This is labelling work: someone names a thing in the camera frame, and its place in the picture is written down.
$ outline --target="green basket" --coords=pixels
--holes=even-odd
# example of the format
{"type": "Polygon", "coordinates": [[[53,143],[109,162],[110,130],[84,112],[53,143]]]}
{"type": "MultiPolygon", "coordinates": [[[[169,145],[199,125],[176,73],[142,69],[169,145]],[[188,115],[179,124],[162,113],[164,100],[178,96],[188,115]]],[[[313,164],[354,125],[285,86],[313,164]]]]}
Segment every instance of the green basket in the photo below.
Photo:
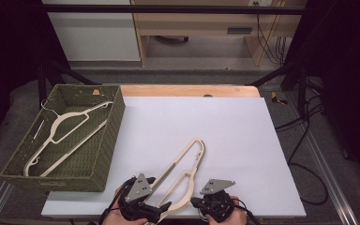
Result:
{"type": "MultiPolygon", "coordinates": [[[[15,153],[0,176],[19,188],[41,191],[103,191],[111,166],[113,149],[125,111],[121,88],[115,85],[70,85],[54,87],[44,107],[37,115],[15,153]],[[83,112],[102,102],[112,101],[106,108],[89,113],[89,119],[66,136],[60,143],[49,143],[36,165],[23,175],[27,161],[36,153],[51,134],[57,114],[83,112]],[[98,125],[107,124],[83,143],[50,174],[40,176],[68,150],[85,139],[98,125]]],[[[86,116],[79,115],[64,120],[55,131],[55,141],[63,138],[79,125],[86,116]]]]}

